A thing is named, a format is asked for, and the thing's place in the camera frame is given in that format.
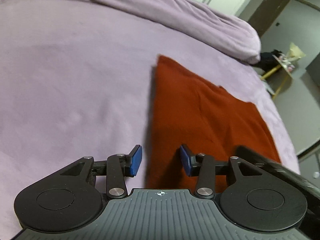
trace black circular motor housing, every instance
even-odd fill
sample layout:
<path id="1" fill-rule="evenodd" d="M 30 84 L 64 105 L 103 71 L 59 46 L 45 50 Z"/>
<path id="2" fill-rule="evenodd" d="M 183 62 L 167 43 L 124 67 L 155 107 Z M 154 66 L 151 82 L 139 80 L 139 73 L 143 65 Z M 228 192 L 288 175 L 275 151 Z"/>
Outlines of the black circular motor housing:
<path id="1" fill-rule="evenodd" d="M 63 175 L 68 171 L 67 166 L 17 195 L 14 210 L 23 227 L 43 232 L 62 232 L 82 226 L 97 217 L 103 207 L 102 198 L 98 190 L 86 182 L 93 158 L 84 162 L 88 164 L 80 163 L 85 169 L 76 176 Z"/>
<path id="2" fill-rule="evenodd" d="M 276 232 L 298 226 L 306 211 L 305 196 L 295 187 L 247 163 L 231 160 L 231 184 L 220 197 L 224 214 L 234 223 L 258 232 Z M 245 167 L 243 175 L 239 166 Z"/>

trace folded red garment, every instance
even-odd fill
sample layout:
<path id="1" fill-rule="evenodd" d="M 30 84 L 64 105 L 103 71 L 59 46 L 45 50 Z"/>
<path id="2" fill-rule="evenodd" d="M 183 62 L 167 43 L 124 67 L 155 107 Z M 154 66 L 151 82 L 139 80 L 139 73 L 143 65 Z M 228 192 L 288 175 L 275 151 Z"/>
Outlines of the folded red garment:
<path id="1" fill-rule="evenodd" d="M 185 175 L 176 153 L 182 143 L 216 160 L 228 160 L 237 145 L 245 145 L 280 162 L 254 104 L 234 98 L 165 56 L 159 57 L 155 86 L 147 188 L 194 189 L 197 178 Z M 216 191 L 226 187 L 225 176 L 217 176 Z"/>

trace bed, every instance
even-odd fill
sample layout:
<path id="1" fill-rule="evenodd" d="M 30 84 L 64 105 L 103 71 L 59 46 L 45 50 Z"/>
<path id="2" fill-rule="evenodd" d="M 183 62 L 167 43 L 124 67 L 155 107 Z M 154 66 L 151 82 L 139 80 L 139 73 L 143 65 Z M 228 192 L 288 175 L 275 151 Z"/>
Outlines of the bed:
<path id="1" fill-rule="evenodd" d="M 157 55 L 254 103 L 284 166 L 292 142 L 249 66 L 255 31 L 191 0 L 0 0 L 0 239 L 20 231 L 13 201 L 26 186 L 81 158 L 144 148 L 144 187 Z M 104 181 L 96 187 L 103 191 Z"/>

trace red cloth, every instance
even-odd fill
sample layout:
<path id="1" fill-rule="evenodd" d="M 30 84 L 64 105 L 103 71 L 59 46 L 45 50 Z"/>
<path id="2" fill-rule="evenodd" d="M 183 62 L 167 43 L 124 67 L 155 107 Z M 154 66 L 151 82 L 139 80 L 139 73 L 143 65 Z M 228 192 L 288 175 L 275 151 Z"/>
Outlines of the red cloth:
<path id="1" fill-rule="evenodd" d="M 155 86 L 147 188 L 194 189 L 197 178 L 185 175 L 176 153 L 182 143 L 216 160 L 227 161 L 237 145 L 245 145 L 280 162 L 254 104 L 234 98 L 165 56 L 159 57 Z M 226 186 L 225 176 L 217 176 L 216 191 Z"/>

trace gray ribbed plate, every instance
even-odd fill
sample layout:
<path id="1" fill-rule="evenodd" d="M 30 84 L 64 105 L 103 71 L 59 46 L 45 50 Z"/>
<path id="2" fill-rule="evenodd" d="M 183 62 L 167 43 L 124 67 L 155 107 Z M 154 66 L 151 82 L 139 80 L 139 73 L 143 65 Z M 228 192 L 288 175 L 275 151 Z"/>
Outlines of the gray ribbed plate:
<path id="1" fill-rule="evenodd" d="M 193 197 L 186 189 L 135 189 L 111 200 L 89 225 L 72 232 L 45 234 L 25 229 L 17 240 L 219 239 L 306 240 L 298 230 L 260 234 L 229 222 L 211 200 Z"/>

